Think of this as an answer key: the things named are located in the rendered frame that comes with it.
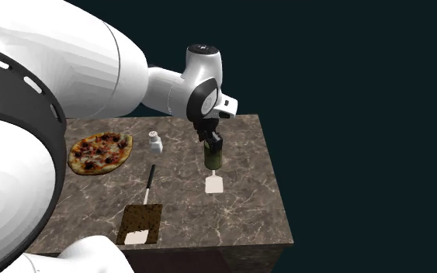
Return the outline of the white salt shaker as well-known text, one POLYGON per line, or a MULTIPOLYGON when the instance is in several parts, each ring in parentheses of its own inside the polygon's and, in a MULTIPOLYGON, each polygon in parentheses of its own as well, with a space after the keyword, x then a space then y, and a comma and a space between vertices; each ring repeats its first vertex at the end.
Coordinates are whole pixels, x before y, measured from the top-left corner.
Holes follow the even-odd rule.
POLYGON ((149 144, 151 145, 151 151, 156 154, 160 154, 163 151, 163 144, 157 131, 151 131, 149 134, 149 144))

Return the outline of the pizza with dark toppings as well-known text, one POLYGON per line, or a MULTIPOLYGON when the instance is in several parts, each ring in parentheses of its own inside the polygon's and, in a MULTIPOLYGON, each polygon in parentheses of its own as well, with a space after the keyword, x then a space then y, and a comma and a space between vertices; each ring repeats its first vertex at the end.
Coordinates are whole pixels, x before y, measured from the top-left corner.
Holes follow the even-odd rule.
POLYGON ((75 143, 68 166, 77 175, 104 175, 123 165, 133 149, 133 137, 126 133, 104 132, 75 143))

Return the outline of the green handled white blade spatula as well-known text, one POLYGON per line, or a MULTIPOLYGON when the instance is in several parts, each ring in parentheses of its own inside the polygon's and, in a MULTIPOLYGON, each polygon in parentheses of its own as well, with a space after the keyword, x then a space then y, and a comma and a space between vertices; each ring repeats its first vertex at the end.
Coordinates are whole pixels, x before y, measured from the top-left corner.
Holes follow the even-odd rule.
POLYGON ((205 179, 205 192, 207 194, 223 193, 223 178, 216 174, 216 171, 222 166, 221 149, 213 150, 207 142, 204 142, 203 151, 205 167, 212 171, 212 175, 205 179))

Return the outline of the black handled brown blade spatula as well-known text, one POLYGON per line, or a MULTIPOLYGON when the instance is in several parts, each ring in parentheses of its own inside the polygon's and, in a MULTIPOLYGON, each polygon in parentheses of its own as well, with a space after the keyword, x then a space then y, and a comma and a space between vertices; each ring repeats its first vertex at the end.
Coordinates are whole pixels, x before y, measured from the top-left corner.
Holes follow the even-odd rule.
POLYGON ((152 164, 142 204, 126 205, 116 237, 116 245, 156 244, 163 205, 149 203, 156 165, 152 164))

